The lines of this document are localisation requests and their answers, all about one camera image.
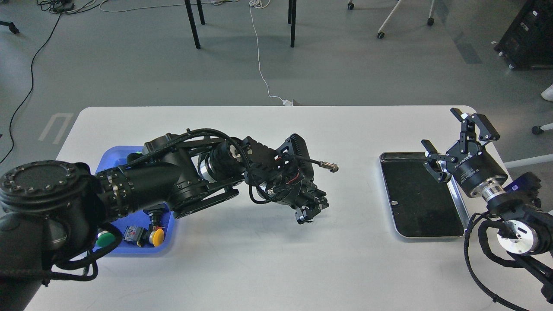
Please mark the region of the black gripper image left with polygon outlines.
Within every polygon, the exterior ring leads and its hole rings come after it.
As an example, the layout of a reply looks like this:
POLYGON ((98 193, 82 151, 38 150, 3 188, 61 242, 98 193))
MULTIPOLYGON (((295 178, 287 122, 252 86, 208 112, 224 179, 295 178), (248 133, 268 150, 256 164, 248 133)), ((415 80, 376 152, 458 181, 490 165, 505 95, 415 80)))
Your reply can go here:
POLYGON ((329 207, 327 193, 308 179, 296 180, 291 184, 275 182, 272 191, 276 203, 296 209, 298 224, 312 222, 316 212, 329 207))

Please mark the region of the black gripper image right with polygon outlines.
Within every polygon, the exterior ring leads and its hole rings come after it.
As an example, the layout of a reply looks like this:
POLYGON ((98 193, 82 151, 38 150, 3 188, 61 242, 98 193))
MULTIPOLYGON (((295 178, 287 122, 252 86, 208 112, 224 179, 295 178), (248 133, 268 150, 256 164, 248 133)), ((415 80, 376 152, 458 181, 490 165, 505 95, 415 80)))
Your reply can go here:
POLYGON ((474 188, 482 182, 494 178, 503 185, 508 176, 495 159, 478 141, 499 140, 498 131, 483 114, 465 114, 458 108, 450 112, 461 122, 460 138, 449 150, 449 155, 439 154, 430 140, 421 140, 426 150, 423 164, 431 176, 439 183, 447 183, 453 175, 466 196, 476 197, 474 188), (448 162, 443 171, 439 161, 448 162))

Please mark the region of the black robot arm image left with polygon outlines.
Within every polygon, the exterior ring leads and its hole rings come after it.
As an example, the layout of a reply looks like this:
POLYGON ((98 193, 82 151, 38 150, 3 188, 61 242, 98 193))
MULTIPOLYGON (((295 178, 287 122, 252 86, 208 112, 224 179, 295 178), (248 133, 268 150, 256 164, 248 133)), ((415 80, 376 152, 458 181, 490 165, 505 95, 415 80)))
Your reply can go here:
POLYGON ((165 203, 175 218, 239 194, 296 211, 299 224, 328 207, 314 183, 316 161, 292 134, 277 149, 215 129, 168 133, 129 154, 127 163, 92 174, 83 162, 36 161, 1 175, 1 309, 22 311, 50 281, 91 281, 97 260, 123 240, 113 222, 165 203))

